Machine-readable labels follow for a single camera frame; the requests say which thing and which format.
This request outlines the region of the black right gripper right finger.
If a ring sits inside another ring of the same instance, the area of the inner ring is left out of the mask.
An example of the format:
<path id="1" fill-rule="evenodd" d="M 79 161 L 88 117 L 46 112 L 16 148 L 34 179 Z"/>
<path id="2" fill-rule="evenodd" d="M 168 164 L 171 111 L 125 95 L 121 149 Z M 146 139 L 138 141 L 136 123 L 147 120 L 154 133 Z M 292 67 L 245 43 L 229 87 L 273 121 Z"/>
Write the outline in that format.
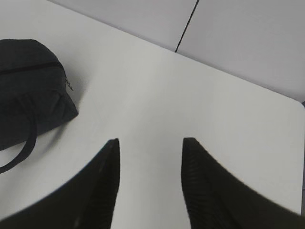
<path id="1" fill-rule="evenodd" d="M 192 137 L 183 139 L 181 184 L 193 229 L 303 229 L 305 218 L 234 177 Z"/>

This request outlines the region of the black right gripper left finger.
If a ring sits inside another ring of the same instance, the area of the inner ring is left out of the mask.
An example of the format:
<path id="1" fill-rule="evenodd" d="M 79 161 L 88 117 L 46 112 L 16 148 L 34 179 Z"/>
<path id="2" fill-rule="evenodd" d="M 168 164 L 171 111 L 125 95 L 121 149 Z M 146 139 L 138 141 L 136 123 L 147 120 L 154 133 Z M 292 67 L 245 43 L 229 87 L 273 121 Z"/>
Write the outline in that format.
<path id="1" fill-rule="evenodd" d="M 111 139 L 72 179 L 1 220 L 2 229 L 109 229 L 120 183 L 119 140 Z"/>

